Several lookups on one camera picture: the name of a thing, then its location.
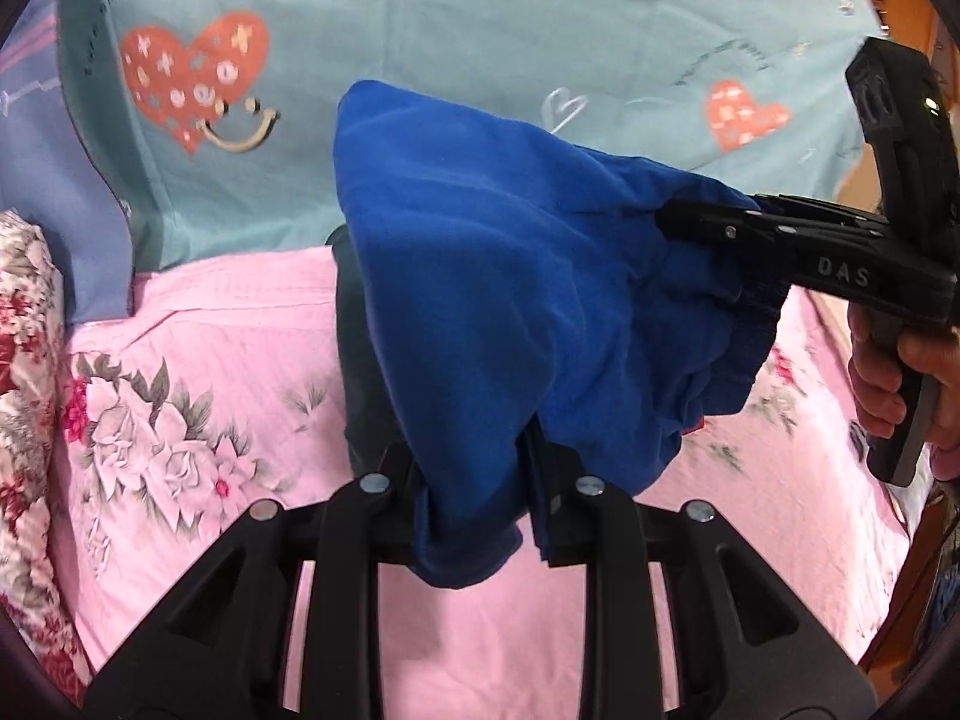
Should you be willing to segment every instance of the black handle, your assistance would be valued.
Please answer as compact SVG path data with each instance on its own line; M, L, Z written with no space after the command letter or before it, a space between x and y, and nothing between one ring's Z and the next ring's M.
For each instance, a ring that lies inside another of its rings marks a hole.
M896 342L904 323L886 314L871 312L871 337L878 348L899 361L904 377L899 395L906 404L906 419L896 425L889 439L870 437L867 468L878 480L900 488L909 487L917 472L917 461L923 442L933 422L933 413L940 397L940 382L932 376L906 367L896 354Z

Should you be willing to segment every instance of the metal rivet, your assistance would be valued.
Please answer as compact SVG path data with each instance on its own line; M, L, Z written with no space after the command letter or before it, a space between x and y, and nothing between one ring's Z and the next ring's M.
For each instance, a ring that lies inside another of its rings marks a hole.
M581 476L577 480L576 487L580 495L589 495L589 497L594 498L603 493L606 485L604 485L603 479L598 479L595 476Z
M254 501L250 507L250 516L253 519L256 519L257 522L267 522L268 520L273 519L280 513L280 504L277 501L272 501L269 498L262 498L259 501Z
M390 479L382 473L369 473L360 480L360 490L370 495L380 495L390 490Z
M694 522L710 522L716 514L716 509L707 501L690 501L686 505L686 515Z

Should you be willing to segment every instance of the orange heart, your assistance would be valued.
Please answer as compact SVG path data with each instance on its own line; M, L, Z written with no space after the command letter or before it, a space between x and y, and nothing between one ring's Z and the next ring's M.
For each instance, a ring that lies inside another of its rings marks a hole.
M267 25L236 10L211 22L189 46L160 26L137 26L120 42L133 102L184 151L193 154L200 122L216 122L250 90L270 50Z
M737 81L719 81L710 89L707 123L724 153L736 151L789 122L786 108L779 103L758 106Z

